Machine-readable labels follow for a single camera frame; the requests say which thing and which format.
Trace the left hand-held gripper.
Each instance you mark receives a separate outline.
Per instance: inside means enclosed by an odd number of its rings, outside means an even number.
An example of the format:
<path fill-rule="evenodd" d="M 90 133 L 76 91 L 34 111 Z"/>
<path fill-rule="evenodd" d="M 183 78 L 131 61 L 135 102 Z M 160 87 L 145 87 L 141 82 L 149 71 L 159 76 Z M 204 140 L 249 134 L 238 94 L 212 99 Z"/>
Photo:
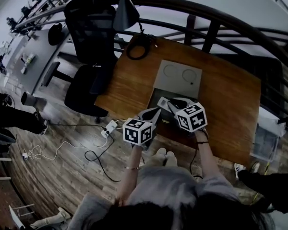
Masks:
<path fill-rule="evenodd" d="M 152 143 L 153 131 L 160 115 L 161 109 L 154 107 L 141 111 L 137 115 L 139 119 L 128 118 L 122 125 L 123 140 L 132 145 L 148 148 Z"/>

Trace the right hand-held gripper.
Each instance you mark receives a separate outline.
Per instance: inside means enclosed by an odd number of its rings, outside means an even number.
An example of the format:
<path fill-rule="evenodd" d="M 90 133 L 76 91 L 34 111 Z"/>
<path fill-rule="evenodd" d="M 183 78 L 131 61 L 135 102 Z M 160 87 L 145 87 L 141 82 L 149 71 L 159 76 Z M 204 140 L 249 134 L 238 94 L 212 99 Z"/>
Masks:
<path fill-rule="evenodd" d="M 194 132 L 207 126 L 204 107 L 189 98 L 174 97 L 168 102 L 168 108 L 174 116 L 176 125 L 188 132 Z"/>

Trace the small white device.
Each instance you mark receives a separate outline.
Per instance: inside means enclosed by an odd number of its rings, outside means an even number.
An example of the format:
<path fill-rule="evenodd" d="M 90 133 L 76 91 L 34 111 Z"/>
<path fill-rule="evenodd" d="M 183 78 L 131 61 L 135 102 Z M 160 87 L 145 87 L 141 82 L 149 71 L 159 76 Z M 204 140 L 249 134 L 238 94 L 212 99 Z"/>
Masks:
<path fill-rule="evenodd" d="M 168 106 L 168 99 L 165 97 L 160 97 L 159 101 L 157 102 L 157 106 L 163 108 L 164 110 L 170 112 L 170 108 Z"/>

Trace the grey box with drawer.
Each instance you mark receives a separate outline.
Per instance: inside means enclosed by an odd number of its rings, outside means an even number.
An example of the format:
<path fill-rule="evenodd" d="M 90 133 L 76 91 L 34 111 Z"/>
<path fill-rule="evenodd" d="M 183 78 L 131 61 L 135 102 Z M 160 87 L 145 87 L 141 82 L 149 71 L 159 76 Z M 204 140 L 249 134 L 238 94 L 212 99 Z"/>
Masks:
<path fill-rule="evenodd" d="M 177 62 L 162 60 L 153 85 L 153 93 L 148 107 L 159 107 L 160 97 L 168 100 L 174 97 L 189 98 L 198 101 L 202 70 Z M 161 118 L 166 124 L 175 124 L 171 112 L 161 109 Z"/>

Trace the person's left forearm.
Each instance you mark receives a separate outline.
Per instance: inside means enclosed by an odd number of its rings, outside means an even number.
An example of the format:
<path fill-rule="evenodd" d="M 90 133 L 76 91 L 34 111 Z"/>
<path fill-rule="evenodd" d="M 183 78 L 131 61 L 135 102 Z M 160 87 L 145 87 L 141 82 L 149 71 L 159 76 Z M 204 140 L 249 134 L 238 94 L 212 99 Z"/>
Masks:
<path fill-rule="evenodd" d="M 142 147 L 134 146 L 129 156 L 115 200 L 116 204 L 120 207 L 126 204 L 129 196 L 137 185 L 142 150 Z"/>

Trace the person's right forearm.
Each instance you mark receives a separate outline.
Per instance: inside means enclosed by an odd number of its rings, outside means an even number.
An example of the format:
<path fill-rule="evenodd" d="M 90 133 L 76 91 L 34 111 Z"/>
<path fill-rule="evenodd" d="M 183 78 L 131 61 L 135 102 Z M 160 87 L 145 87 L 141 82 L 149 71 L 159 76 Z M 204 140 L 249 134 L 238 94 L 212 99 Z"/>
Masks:
<path fill-rule="evenodd" d="M 207 135 L 204 131 L 195 131 L 195 136 L 197 142 L 208 141 Z M 213 156 L 209 143 L 199 144 L 198 150 L 200 153 L 203 174 L 203 179 L 201 180 L 201 183 L 206 183 L 211 179 L 222 180 L 224 182 L 227 181 L 218 168 L 217 162 Z"/>

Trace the person's beige left shoe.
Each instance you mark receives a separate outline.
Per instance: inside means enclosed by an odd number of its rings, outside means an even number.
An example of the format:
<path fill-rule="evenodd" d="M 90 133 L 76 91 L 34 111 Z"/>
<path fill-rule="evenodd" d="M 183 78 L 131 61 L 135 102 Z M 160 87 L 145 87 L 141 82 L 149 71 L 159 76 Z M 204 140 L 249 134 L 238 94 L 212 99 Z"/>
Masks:
<path fill-rule="evenodd" d="M 145 162 L 144 167 L 161 167 L 164 166 L 166 161 L 166 149 L 159 148 L 155 155 L 153 155 L 147 162 Z"/>

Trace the person's beige shoe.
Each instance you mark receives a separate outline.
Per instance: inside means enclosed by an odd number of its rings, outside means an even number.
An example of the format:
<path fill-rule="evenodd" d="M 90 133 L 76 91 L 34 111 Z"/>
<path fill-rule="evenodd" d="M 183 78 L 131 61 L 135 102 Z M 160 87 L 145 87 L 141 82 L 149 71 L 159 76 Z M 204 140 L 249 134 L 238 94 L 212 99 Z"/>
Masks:
<path fill-rule="evenodd" d="M 167 166 L 167 167 L 177 167 L 178 166 L 177 158 L 175 157 L 175 154 L 172 151 L 168 151 L 166 153 L 165 166 Z"/>
<path fill-rule="evenodd" d="M 159 148 L 155 155 L 153 155 L 147 162 L 145 162 L 144 167 L 161 167 L 164 166 L 166 161 L 166 149 Z"/>

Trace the white power strip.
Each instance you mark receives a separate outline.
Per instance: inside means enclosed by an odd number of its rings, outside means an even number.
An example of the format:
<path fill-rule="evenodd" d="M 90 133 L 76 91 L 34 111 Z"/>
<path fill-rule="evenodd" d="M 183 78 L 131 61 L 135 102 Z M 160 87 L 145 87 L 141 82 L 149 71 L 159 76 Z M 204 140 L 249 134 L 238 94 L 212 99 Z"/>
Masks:
<path fill-rule="evenodd" d="M 114 120 L 111 120 L 105 128 L 102 129 L 101 131 L 101 135 L 104 137 L 104 138 L 107 138 L 113 130 L 115 130 L 117 128 L 118 124 L 116 121 Z"/>

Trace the person's beige right shoe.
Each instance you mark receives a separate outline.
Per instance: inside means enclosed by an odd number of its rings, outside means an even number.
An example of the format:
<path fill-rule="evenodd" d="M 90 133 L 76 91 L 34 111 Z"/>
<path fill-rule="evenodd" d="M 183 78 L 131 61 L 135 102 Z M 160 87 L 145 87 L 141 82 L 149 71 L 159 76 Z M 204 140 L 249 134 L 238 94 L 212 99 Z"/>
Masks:
<path fill-rule="evenodd" d="M 175 154 L 172 151 L 168 151 L 166 153 L 165 166 L 167 166 L 167 167 L 177 167 L 178 166 L 177 158 L 175 157 Z"/>

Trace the person's grey shirt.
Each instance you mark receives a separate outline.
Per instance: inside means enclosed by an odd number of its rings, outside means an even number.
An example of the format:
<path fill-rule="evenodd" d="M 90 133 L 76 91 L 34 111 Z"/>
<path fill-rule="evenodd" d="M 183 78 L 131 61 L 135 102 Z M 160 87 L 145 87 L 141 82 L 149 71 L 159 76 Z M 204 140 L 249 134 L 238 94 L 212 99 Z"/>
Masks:
<path fill-rule="evenodd" d="M 220 173 L 196 182 L 182 167 L 145 166 L 139 170 L 137 186 L 127 204 L 150 202 L 168 206 L 174 211 L 174 226 L 177 226 L 180 206 L 194 206 L 197 197 L 206 194 L 215 194 L 234 202 L 239 200 L 233 186 Z M 71 219 L 68 230 L 88 230 L 91 224 L 107 214 L 111 206 L 108 201 L 87 194 Z"/>

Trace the clear plastic bin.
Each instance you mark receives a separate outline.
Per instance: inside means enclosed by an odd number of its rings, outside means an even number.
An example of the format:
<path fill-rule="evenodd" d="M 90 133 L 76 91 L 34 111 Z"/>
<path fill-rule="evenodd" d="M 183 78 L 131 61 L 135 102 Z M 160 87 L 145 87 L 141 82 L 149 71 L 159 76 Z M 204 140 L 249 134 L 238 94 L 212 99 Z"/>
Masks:
<path fill-rule="evenodd" d="M 260 115 L 250 155 L 266 162 L 272 162 L 275 159 L 279 139 L 285 133 L 284 123 L 279 124 L 277 119 Z"/>

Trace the black mesh office chair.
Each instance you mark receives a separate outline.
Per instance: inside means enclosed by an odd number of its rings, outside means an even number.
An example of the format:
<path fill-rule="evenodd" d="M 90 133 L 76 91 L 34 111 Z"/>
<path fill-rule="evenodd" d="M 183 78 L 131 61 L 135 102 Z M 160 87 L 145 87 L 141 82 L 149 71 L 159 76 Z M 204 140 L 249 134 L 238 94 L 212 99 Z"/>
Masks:
<path fill-rule="evenodd" d="M 108 112 L 95 101 L 107 88 L 118 61 L 114 53 L 113 20 L 116 10 L 94 0 L 72 0 L 64 10 L 77 59 L 83 64 L 67 90 L 64 104 L 96 119 Z"/>

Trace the grey office desk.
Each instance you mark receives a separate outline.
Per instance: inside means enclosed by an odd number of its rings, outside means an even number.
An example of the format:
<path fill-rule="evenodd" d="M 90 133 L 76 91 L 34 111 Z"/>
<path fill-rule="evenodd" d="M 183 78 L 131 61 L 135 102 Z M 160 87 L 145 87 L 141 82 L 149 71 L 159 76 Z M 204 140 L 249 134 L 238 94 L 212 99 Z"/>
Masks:
<path fill-rule="evenodd" d="M 21 84 L 24 90 L 34 96 L 41 97 L 39 91 L 44 77 L 61 48 L 70 37 L 67 28 L 62 29 L 63 39 L 55 46 L 48 42 L 48 30 L 35 31 L 36 39 L 27 36 L 16 39 L 18 44 L 12 46 L 12 51 L 3 58 L 7 74 L 0 73 L 0 87 L 5 87 L 8 80 Z"/>

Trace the round black bag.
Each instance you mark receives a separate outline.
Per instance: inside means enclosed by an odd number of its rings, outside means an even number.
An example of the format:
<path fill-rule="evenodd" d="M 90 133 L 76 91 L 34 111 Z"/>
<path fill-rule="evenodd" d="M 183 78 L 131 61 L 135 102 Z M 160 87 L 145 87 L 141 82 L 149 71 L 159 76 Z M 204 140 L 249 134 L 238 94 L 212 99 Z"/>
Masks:
<path fill-rule="evenodd" d="M 64 37 L 62 32 L 62 24 L 54 24 L 48 31 L 48 42 L 51 46 L 58 45 Z"/>

